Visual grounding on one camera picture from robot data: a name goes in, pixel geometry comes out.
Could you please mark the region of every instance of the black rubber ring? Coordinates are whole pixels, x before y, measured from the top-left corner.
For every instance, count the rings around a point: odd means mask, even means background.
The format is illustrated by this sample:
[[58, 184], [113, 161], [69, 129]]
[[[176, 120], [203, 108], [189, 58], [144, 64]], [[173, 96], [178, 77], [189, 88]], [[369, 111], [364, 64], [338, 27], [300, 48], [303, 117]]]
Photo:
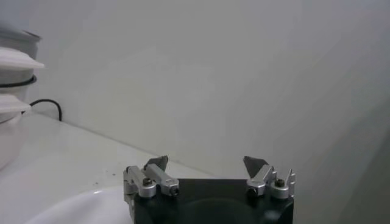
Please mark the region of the black rubber ring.
[[18, 82], [18, 83], [10, 83], [10, 84], [0, 84], [0, 88], [11, 88], [11, 87], [18, 87], [18, 86], [26, 86], [31, 85], [37, 81], [37, 77], [35, 75], [32, 75], [32, 78], [24, 81], [24, 82]]

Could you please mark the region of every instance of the white wall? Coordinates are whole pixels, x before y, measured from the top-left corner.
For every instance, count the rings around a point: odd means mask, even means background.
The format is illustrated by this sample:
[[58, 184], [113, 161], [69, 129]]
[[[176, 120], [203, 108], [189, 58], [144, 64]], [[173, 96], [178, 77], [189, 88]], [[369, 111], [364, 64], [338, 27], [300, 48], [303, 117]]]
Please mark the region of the white wall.
[[246, 178], [244, 155], [293, 168], [296, 223], [335, 223], [390, 124], [389, 10], [5, 0], [0, 18], [43, 37], [30, 99], [58, 100], [65, 122], [221, 177]]

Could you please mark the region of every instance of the metal gripper jaw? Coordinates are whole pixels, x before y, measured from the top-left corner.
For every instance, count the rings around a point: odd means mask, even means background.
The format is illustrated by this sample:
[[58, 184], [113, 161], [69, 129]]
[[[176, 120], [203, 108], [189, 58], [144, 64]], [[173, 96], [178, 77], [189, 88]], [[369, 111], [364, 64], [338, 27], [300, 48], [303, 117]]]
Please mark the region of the metal gripper jaw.
[[250, 197], [260, 197], [269, 189], [271, 196], [277, 199], [294, 197], [295, 173], [277, 173], [273, 166], [265, 160], [249, 156], [244, 157], [244, 164], [250, 178], [247, 180], [247, 194]]

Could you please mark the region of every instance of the white bowl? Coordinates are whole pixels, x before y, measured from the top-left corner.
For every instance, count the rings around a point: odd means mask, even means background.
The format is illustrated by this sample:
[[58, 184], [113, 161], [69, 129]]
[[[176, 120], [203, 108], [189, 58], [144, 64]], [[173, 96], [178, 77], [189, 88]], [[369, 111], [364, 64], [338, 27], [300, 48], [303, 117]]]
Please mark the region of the white bowl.
[[0, 170], [14, 160], [23, 146], [20, 139], [21, 113], [9, 121], [0, 123]]
[[[24, 101], [26, 98], [27, 88], [30, 87], [30, 85], [24, 85], [24, 86], [16, 86], [16, 87], [9, 87], [9, 88], [0, 88], [0, 94], [12, 94], [16, 96], [20, 101]], [[10, 120], [11, 118], [14, 118], [20, 114], [20, 112], [12, 112], [12, 113], [4, 113], [0, 114], [0, 125]]]

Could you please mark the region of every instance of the white countertop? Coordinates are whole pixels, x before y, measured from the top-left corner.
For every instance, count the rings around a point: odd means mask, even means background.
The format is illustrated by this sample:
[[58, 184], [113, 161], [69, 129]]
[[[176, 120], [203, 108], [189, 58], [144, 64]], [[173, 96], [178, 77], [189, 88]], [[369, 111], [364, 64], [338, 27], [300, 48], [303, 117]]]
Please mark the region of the white countertop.
[[[0, 223], [22, 224], [54, 204], [85, 191], [122, 185], [129, 165], [155, 155], [40, 114], [25, 114], [19, 157], [0, 170]], [[177, 178], [211, 176], [169, 162]]]

